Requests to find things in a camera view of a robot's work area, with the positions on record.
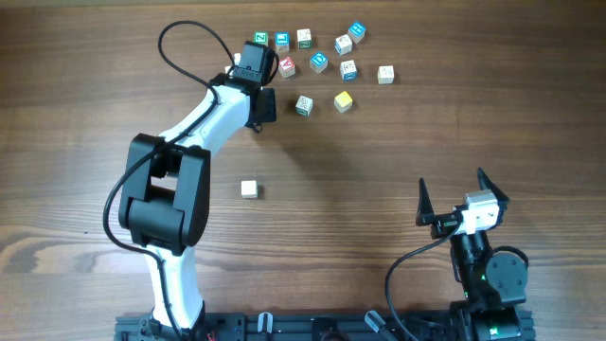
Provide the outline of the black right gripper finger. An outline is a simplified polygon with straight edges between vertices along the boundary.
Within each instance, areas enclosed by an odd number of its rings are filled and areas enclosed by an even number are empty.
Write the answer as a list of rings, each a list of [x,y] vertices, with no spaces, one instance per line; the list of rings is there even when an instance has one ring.
[[[507,195],[500,190],[487,176],[482,168],[477,169],[478,185],[481,189],[489,189],[495,196],[497,204],[501,208],[507,208],[510,202]]]
[[[423,178],[419,179],[419,202],[416,214],[416,226],[432,224],[435,220],[435,212],[431,203],[427,186]]]

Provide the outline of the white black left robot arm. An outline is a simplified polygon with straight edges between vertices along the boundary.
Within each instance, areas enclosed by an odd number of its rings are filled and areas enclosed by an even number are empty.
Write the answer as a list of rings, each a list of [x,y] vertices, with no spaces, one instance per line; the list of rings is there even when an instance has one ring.
[[[259,131],[276,120],[269,84],[277,60],[268,46],[245,43],[240,59],[210,81],[181,122],[130,144],[118,221],[149,267],[153,331],[168,340],[191,337],[203,324],[194,247],[209,217],[211,161],[238,130]]]

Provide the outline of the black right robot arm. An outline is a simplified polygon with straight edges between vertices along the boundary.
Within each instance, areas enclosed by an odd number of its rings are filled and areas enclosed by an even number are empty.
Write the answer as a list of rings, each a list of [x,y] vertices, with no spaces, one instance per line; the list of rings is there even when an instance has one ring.
[[[455,280],[465,299],[451,305],[452,325],[461,340],[523,340],[529,259],[520,249],[490,245],[510,199],[479,169],[479,190],[466,193],[449,213],[436,214],[425,181],[419,180],[416,225],[431,227],[434,240],[451,245]]]

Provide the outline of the wooden block letter M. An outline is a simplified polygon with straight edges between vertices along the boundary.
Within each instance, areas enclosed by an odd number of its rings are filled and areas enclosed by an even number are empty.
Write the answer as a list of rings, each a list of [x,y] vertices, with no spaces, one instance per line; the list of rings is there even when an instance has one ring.
[[[258,182],[256,180],[244,180],[241,182],[241,196],[246,199],[258,197]]]

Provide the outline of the wooden block yellow top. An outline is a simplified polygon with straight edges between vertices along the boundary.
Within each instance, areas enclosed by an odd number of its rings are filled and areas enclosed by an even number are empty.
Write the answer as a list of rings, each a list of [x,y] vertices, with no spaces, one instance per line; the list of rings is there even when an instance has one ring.
[[[334,98],[334,106],[340,112],[344,113],[353,105],[353,98],[347,91],[343,91]]]

